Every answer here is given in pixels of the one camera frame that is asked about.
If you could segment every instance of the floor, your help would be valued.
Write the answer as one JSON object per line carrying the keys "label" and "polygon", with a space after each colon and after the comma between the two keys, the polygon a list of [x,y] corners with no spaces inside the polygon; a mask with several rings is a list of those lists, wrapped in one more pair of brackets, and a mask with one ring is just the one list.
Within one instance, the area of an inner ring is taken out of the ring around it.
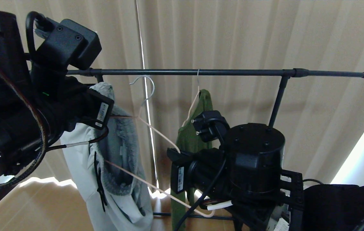
{"label": "floor", "polygon": [[[170,212],[170,199],[152,199],[155,212]],[[216,215],[228,216],[225,210]],[[154,231],[171,230],[170,217],[155,216]],[[33,179],[17,186],[0,201],[0,231],[91,231],[85,202],[71,180]],[[233,222],[188,218],[186,230],[233,231]]]}

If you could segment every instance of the green garment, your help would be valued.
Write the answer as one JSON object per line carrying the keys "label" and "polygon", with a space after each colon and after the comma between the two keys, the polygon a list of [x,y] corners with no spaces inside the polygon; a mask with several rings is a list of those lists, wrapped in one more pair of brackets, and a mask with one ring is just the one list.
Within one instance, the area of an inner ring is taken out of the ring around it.
{"label": "green garment", "polygon": [[[195,117],[197,117],[199,114],[201,114],[203,111],[212,111],[212,100],[210,97],[210,93],[207,90],[201,90],[198,105],[196,107],[196,110],[189,118],[187,124],[183,127],[181,127],[178,131],[178,138],[176,139],[176,146],[180,150],[188,151],[188,152],[198,152],[204,148],[212,148],[212,142],[204,143],[202,142],[201,138],[195,134],[195,128],[191,123],[191,120],[193,120]],[[195,189],[192,188],[188,191],[188,199],[190,202],[190,205],[192,206],[194,201],[194,192]],[[178,195],[171,190],[171,195],[177,197],[181,201],[185,201],[185,193],[179,193]],[[178,202],[171,200],[170,207],[172,210],[172,230],[175,229],[175,226],[177,225],[179,219],[182,218],[182,216],[186,212],[186,207],[182,204],[179,204]],[[185,231],[185,222],[180,227],[179,231]]]}

